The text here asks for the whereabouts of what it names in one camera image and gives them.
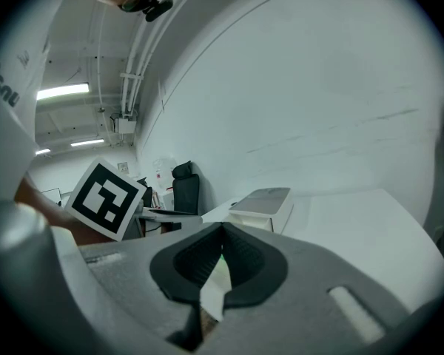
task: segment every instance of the white table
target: white table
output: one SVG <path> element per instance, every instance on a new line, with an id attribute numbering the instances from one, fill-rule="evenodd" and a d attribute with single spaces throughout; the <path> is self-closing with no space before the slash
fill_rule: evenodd
<path id="1" fill-rule="evenodd" d="M 202 218 L 234 222 L 235 197 Z M 282 235 L 315 243 L 387 288 L 410 311 L 444 294 L 444 259 L 420 224 L 387 192 L 295 197 Z M 228 271 L 219 264 L 201 292 L 201 305 L 221 318 Z"/>
<path id="2" fill-rule="evenodd" d="M 153 208 L 143 208 L 142 212 L 136 212 L 125 231 L 124 240 L 140 238 L 143 234 L 141 230 L 140 220 L 145 220 L 147 223 L 146 232 L 147 237 L 158 235 L 161 233 L 160 228 L 162 223 L 180 223 L 181 228 L 195 227 L 202 223 L 202 218 L 194 215 L 176 215 L 176 214 L 163 214 L 155 212 Z"/>

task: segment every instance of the white shirt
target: white shirt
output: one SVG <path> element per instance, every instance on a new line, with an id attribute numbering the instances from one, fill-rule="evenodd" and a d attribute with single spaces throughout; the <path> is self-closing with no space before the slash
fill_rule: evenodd
<path id="1" fill-rule="evenodd" d="M 36 96 L 48 32 L 63 0 L 29 0 L 0 36 L 0 200 L 12 200 L 35 157 Z"/>

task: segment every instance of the fluorescent light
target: fluorescent light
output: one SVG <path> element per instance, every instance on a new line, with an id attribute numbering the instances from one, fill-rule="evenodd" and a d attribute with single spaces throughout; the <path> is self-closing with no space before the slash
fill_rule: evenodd
<path id="1" fill-rule="evenodd" d="M 103 143 L 103 142 L 104 142 L 103 139 L 95 139 L 94 141 L 85 141 L 85 142 L 71 143 L 71 146 L 72 147 L 76 147 L 76 146 L 91 145 L 93 143 Z"/>
<path id="2" fill-rule="evenodd" d="M 43 89 L 42 91 L 38 92 L 38 96 L 36 99 L 43 100 L 44 98 L 54 98 L 56 96 L 72 95 L 74 93 L 86 93 L 86 92 L 89 92 L 88 83 L 74 84 L 72 86 Z"/>
<path id="3" fill-rule="evenodd" d="M 36 152 L 36 155 L 46 154 L 47 152 L 51 152 L 49 149 L 43 149 Z"/>

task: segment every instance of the hand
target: hand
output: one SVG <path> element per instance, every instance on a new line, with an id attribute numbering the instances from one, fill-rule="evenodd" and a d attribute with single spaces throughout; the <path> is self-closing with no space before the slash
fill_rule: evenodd
<path id="1" fill-rule="evenodd" d="M 57 226 L 71 231 L 78 246 L 91 245 L 94 243 L 113 242 L 105 235 L 91 229 L 77 218 L 73 217 L 54 202 L 43 196 L 33 185 L 28 177 L 25 177 L 18 188 L 15 202 L 24 203 L 41 212 L 50 226 Z"/>

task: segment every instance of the black and white marker board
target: black and white marker board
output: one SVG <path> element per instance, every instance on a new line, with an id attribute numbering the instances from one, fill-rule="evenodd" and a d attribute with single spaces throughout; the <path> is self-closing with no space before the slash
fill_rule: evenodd
<path id="1" fill-rule="evenodd" d="M 145 190 L 104 159 L 97 158 L 74 188 L 66 210 L 108 238 L 121 240 Z"/>

